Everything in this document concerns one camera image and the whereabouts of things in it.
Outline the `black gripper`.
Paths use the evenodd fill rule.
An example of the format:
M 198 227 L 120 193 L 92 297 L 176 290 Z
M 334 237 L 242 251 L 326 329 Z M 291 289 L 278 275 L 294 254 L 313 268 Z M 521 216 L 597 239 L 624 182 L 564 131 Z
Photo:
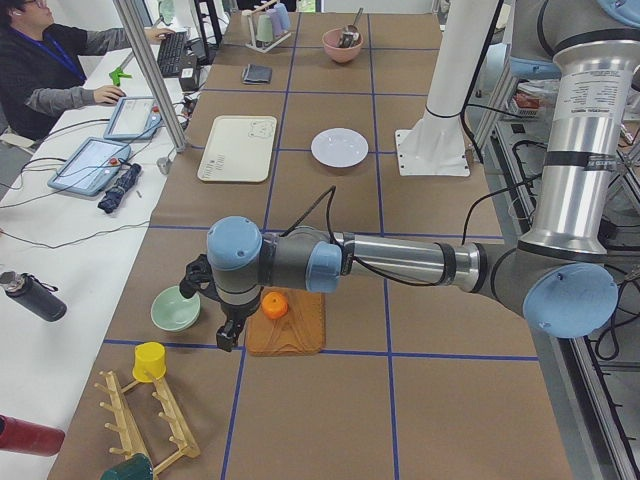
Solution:
M 179 291 L 185 299 L 200 294 L 219 304 L 225 322 L 216 332 L 216 345 L 226 352 L 231 352 L 238 346 L 247 318 L 260 306 L 260 286 L 250 287 L 240 293 L 224 290 L 216 283 L 214 270 L 205 254 L 199 255 L 186 266 L 184 277 L 179 283 Z

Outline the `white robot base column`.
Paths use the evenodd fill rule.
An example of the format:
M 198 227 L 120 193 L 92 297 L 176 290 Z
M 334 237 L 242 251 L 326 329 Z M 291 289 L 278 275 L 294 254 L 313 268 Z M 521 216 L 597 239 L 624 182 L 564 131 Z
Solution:
M 470 175 L 463 110 L 502 5 L 497 0 L 450 3 L 424 114 L 411 129 L 395 132 L 402 176 Z

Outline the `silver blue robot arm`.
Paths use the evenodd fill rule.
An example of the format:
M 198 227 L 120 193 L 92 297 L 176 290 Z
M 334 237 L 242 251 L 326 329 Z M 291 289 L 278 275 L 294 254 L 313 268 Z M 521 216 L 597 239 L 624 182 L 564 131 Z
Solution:
M 264 287 L 329 293 L 341 277 L 362 269 L 411 286 L 455 285 L 481 294 L 557 338 L 590 334 L 614 315 L 619 287 L 605 269 L 598 231 L 639 68 L 639 5 L 520 1 L 515 24 L 516 56 L 552 61 L 560 72 L 534 220 L 517 245 L 454 247 L 300 223 L 273 235 L 241 216 L 220 219 L 179 291 L 220 304 L 221 349 L 236 346 Z

